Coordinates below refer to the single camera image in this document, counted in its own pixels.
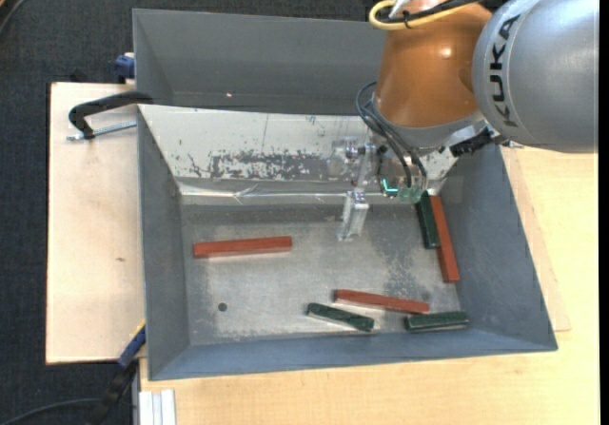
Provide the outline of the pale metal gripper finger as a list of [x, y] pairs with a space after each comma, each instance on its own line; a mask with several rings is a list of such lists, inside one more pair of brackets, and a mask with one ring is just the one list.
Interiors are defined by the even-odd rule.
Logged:
[[327, 160], [328, 178], [343, 181], [353, 178], [360, 164], [361, 143], [357, 139], [338, 139], [331, 147]]
[[339, 241], [347, 241], [353, 237], [361, 236], [368, 209], [369, 204], [363, 191], [351, 190], [347, 192], [344, 198], [342, 221], [338, 229]]

